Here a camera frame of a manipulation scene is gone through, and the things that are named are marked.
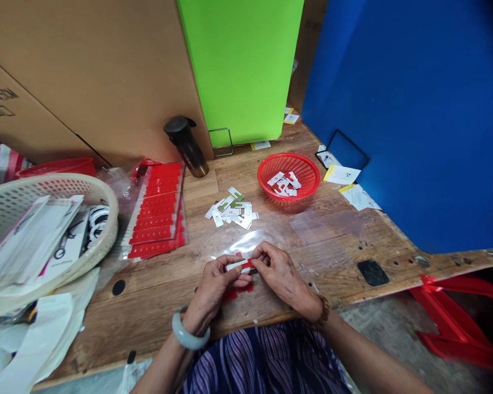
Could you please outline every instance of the black water bottle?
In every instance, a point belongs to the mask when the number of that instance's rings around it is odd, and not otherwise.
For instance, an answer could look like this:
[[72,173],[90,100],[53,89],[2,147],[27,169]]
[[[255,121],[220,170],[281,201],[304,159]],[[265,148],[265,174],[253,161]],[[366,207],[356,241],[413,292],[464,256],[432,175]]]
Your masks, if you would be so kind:
[[208,164],[193,137],[189,120],[183,116],[175,117],[164,125],[164,131],[177,147],[192,175],[198,178],[205,176],[208,173]]

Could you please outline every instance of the red plastic basket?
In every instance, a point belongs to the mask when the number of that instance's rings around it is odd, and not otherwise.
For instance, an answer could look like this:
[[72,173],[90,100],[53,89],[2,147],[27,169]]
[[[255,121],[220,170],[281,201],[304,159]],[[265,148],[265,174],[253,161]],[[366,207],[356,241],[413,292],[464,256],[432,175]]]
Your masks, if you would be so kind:
[[66,159],[51,161],[50,163],[40,164],[16,173],[19,178],[28,178],[37,175],[47,175],[57,172],[81,173],[96,177],[97,172],[93,165],[92,158]]
[[[279,171],[293,171],[301,188],[297,190],[297,196],[280,196],[267,184]],[[318,168],[309,159],[295,153],[279,153],[267,157],[257,169],[257,180],[267,194],[279,202],[293,202],[302,200],[312,195],[318,189],[320,175]]]

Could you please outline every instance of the blue board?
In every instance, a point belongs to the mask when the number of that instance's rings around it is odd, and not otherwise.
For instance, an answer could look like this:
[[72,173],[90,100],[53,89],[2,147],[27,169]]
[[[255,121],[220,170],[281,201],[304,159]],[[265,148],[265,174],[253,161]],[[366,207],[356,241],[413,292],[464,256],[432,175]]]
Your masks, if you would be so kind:
[[493,248],[488,3],[331,1],[314,58],[304,122],[324,143],[340,129],[370,155],[358,182],[428,253]]

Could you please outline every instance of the red plastic stool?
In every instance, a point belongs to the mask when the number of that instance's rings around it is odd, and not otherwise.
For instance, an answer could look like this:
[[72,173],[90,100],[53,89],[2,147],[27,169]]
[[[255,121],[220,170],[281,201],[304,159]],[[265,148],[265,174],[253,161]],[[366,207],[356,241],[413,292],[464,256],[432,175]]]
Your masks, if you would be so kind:
[[442,290],[478,294],[493,299],[493,285],[464,275],[435,282],[422,275],[423,285],[410,290],[440,330],[439,335],[416,332],[422,343],[441,358],[461,358],[493,369],[493,346],[475,321]]

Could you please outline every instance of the green panel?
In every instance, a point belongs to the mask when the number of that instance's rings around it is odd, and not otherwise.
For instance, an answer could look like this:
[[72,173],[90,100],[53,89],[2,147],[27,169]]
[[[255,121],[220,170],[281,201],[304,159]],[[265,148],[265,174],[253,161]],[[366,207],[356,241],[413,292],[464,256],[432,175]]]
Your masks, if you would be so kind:
[[[303,0],[178,0],[204,117],[234,144],[281,135]],[[228,145],[226,132],[212,136]]]

